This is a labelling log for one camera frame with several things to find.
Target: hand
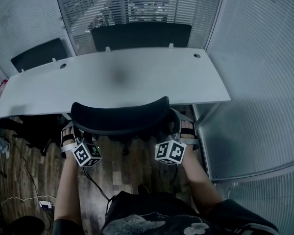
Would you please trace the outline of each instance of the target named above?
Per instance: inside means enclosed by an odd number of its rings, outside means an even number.
[[[66,135],[69,135],[69,134],[73,134],[73,128],[72,127],[68,127],[68,128],[66,128],[66,130],[64,132],[62,132],[63,137],[66,136]],[[63,146],[68,145],[70,143],[74,143],[74,142],[75,142],[74,139],[66,140],[66,141],[63,142]],[[66,151],[65,154],[66,154],[67,158],[69,158],[69,157],[73,158],[74,157],[73,153],[70,150]]]
[[[181,127],[182,128],[188,128],[188,129],[194,129],[194,126],[191,122],[187,121],[187,120],[183,120],[181,121]],[[182,138],[186,138],[186,139],[194,139],[195,137],[191,134],[181,134]],[[188,144],[186,147],[186,153],[192,152],[193,150],[193,145],[192,144]]]

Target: office chair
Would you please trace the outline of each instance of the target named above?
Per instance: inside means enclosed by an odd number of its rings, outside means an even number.
[[[45,231],[45,224],[37,217],[24,216],[14,220],[8,228],[13,235],[41,235]]]
[[[199,145],[198,139],[180,137],[180,121],[193,121],[170,108],[167,96],[142,106],[112,109],[92,108],[75,102],[71,116],[74,127],[84,131],[84,138],[91,141],[93,136],[96,139],[108,136],[110,140],[124,144],[124,155],[129,153],[130,142],[135,138],[143,141],[148,141],[151,136],[156,137],[157,141],[170,138],[194,144],[194,149]]]
[[[92,29],[97,51],[143,47],[187,47],[192,26],[181,23],[137,22]]]
[[[20,116],[22,123],[16,122],[7,117],[0,118],[0,128],[13,130],[14,138],[21,138],[26,141],[29,148],[36,147],[42,156],[46,156],[49,145],[54,142],[60,145],[59,132],[68,123],[61,118],[61,114]]]
[[[67,58],[64,45],[60,38],[35,46],[11,59],[12,64],[18,70],[29,70],[47,63],[52,59],[61,60]]]

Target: white desk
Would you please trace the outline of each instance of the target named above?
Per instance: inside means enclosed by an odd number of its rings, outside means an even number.
[[[0,118],[68,113],[74,102],[137,106],[163,96],[172,105],[230,101],[204,50],[137,48],[71,57],[12,76],[0,98]]]

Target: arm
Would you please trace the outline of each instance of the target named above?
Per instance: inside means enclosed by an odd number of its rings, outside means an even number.
[[[182,128],[193,128],[193,125],[188,121],[183,121]],[[182,137],[194,138],[188,134],[183,134]],[[186,147],[182,165],[189,180],[194,203],[200,213],[207,213],[216,204],[222,202],[221,196],[198,162],[192,145]]]
[[[72,143],[73,140],[64,142],[64,145]],[[57,201],[54,211],[54,220],[66,219],[81,225],[80,203],[78,195],[77,169],[78,165],[71,151],[66,152]]]

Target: person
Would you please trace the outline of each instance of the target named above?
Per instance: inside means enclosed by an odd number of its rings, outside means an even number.
[[[183,121],[181,124],[182,128],[193,128],[191,122]],[[194,138],[189,134],[182,137]],[[278,234],[277,228],[259,215],[234,200],[222,200],[199,164],[192,145],[186,147],[182,165],[199,213],[169,193],[147,194],[146,189],[146,194],[135,195],[122,191],[112,199],[100,234]],[[55,235],[84,234],[81,226],[77,170],[77,162],[72,152],[67,152],[54,212]]]
[[[0,151],[5,154],[6,159],[10,157],[10,143],[0,137]]]

